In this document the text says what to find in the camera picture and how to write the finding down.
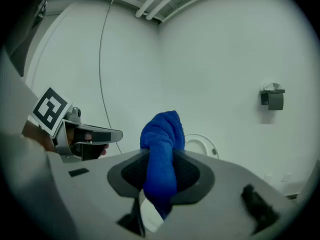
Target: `toilet paper holder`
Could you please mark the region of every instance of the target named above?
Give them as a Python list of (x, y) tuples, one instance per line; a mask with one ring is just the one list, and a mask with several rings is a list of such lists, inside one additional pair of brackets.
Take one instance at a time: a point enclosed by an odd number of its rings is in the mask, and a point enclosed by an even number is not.
[(261, 105), (268, 106), (268, 110), (284, 109), (284, 89), (261, 90)]

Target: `wall-mounted dispenser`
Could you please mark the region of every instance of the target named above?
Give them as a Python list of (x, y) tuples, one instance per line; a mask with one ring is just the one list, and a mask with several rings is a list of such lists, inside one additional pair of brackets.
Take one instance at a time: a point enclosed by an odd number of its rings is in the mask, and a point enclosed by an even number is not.
[(268, 106), (268, 110), (283, 110), (285, 92), (278, 83), (266, 85), (260, 91), (261, 105)]

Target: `black mesh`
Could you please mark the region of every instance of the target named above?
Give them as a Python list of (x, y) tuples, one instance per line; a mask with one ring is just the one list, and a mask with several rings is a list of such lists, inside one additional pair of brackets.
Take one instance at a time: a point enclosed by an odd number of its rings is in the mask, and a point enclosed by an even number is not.
[[(147, 168), (149, 154), (126, 166), (122, 172), (122, 177), (138, 190), (142, 190), (147, 180)], [(173, 168), (176, 177), (177, 191), (181, 192), (191, 187), (200, 177), (199, 169), (183, 157), (173, 154)]]

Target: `blue towel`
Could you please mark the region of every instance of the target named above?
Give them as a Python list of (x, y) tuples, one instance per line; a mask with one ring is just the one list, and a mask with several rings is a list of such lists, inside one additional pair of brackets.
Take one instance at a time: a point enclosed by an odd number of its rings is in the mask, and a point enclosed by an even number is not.
[(145, 196), (162, 218), (170, 211), (170, 198), (177, 193), (172, 149), (185, 149), (185, 135), (176, 111), (157, 114), (142, 130), (140, 147), (150, 149)]

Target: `wall outlet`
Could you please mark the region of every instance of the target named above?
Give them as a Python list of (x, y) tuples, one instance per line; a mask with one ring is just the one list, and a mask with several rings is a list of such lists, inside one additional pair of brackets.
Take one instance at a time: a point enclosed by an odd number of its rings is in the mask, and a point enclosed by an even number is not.
[(283, 178), (282, 178), (282, 180), (281, 180), (281, 182), (289, 182), (289, 180), (290, 180), (290, 178), (291, 178), (291, 173), (286, 173), (284, 176), (283, 176)]
[(272, 180), (272, 174), (271, 174), (271, 173), (268, 173), (268, 174), (264, 175), (263, 180), (264, 180), (266, 183), (270, 183), (271, 180)]

